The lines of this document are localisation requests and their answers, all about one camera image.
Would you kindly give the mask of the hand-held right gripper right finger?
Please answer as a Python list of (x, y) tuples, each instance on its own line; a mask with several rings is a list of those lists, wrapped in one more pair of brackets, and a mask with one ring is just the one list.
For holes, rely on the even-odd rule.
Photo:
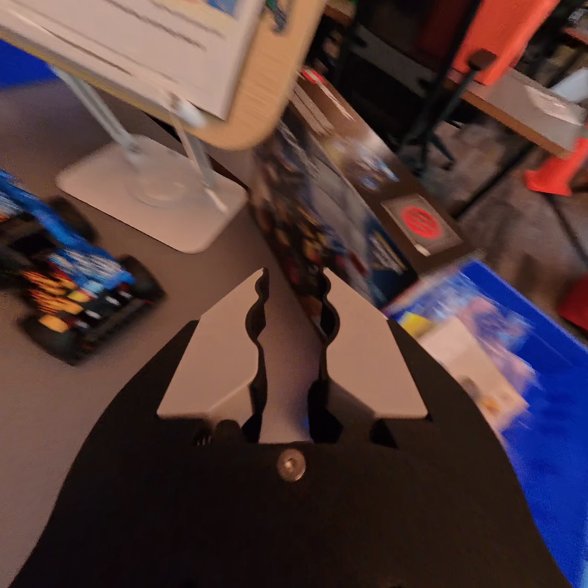
[(318, 282), (323, 343), (307, 394), (311, 439), (369, 439), (389, 420), (423, 420), (428, 409), (385, 315), (330, 269)]

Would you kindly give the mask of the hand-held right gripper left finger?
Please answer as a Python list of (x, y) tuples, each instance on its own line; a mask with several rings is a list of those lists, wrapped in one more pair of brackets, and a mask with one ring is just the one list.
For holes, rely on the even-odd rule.
[(198, 319), (161, 400), (164, 420), (196, 419), (213, 432), (237, 423), (250, 443), (261, 437), (268, 397), (264, 351), (269, 271), (259, 269)]

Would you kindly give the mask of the flame-printed toy monster truck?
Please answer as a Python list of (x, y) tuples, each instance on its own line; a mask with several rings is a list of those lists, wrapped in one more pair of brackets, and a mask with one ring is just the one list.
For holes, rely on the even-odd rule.
[(164, 300), (135, 257), (115, 258), (69, 200), (45, 202), (1, 171), (1, 289), (30, 308), (19, 320), (37, 346), (76, 366)]

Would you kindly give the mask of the dark toy box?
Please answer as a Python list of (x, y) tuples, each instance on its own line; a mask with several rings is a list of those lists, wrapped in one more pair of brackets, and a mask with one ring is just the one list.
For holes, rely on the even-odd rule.
[(456, 221), (311, 68), (299, 72), (253, 161), (252, 215), (318, 329), (323, 269), (391, 316), (475, 254)]

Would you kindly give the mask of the blue storage bin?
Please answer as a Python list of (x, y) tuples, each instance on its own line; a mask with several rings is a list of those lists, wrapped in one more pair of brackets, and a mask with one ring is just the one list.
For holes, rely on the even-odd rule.
[(45, 62), (1, 40), (1, 90), (57, 79)]
[[(587, 587), (587, 348), (485, 264), (459, 272), (534, 327), (516, 353), (529, 368), (514, 385), (528, 407), (502, 436), (550, 553), (573, 587)], [(390, 318), (427, 287), (383, 312)]]

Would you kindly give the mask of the grey desk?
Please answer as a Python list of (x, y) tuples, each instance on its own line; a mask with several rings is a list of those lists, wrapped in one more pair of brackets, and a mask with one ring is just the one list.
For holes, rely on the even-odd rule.
[[(110, 141), (60, 80), (1, 91), (1, 168), (39, 197), (58, 194), (56, 176)], [(104, 248), (138, 258), (167, 297), (87, 363), (72, 367), (31, 343), (16, 324), (26, 314), (20, 299), (1, 292), (1, 587), (26, 561), (72, 461), (114, 396), (188, 321), (263, 267), (270, 296), (260, 337), (268, 377), (260, 441), (309, 438), (302, 421), (320, 337), (247, 208), (209, 249), (183, 254), (71, 202)]]

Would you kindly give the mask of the yellow paper note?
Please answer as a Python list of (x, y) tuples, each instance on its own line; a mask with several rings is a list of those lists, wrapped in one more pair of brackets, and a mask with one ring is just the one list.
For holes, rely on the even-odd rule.
[(433, 325), (432, 321), (413, 312), (405, 312), (398, 320), (400, 326), (415, 339), (419, 339)]

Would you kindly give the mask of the shiny clear plastic bag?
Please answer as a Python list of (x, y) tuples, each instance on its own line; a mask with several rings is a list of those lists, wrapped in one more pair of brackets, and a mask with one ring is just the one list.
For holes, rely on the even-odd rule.
[(516, 353), (533, 334), (532, 324), (521, 314), (482, 294), (461, 272), (427, 287), (412, 301), (390, 310), (389, 316), (398, 322), (407, 311), (432, 321), (431, 328), (447, 319), (458, 318), (504, 375), (509, 371), (529, 370), (518, 366), (524, 361)]

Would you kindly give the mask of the white book stand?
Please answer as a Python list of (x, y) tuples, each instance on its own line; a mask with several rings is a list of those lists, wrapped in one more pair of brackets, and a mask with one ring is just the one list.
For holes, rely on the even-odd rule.
[(215, 172), (206, 147), (246, 151), (272, 133), (326, 1), (262, 1), (225, 120), (170, 94), (162, 106), (1, 26), (48, 63), (112, 142), (57, 178), (67, 194), (183, 253), (206, 250), (247, 196)]

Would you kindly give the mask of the orange traffic cone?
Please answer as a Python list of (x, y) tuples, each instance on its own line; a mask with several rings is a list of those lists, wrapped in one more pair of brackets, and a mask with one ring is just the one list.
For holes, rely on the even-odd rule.
[(551, 156), (535, 171), (526, 171), (524, 183), (533, 192), (570, 197), (570, 182), (587, 160), (587, 138), (577, 139), (574, 151), (566, 158)]

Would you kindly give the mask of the black mesh office chair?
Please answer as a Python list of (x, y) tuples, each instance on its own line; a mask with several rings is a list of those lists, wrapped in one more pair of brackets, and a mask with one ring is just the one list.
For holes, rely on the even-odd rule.
[(332, 81), (384, 143), (421, 177), (436, 148), (445, 170), (455, 157), (436, 130), (460, 128), (455, 116), (475, 76), (493, 64), (486, 49), (466, 51), (465, 73), (454, 62), (482, 1), (358, 1), (344, 34)]

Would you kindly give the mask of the brown workbench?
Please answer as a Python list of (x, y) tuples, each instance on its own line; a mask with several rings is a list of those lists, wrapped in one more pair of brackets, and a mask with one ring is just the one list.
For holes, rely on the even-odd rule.
[(465, 102), (493, 118), (549, 154), (564, 158), (578, 138), (587, 136), (587, 111), (552, 90), (508, 70), (492, 85), (471, 82)]

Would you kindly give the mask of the instruction booklet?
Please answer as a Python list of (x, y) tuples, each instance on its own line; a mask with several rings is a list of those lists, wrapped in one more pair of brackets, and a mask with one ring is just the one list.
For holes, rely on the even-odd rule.
[(166, 106), (225, 120), (262, 1), (1, 1), (1, 26)]

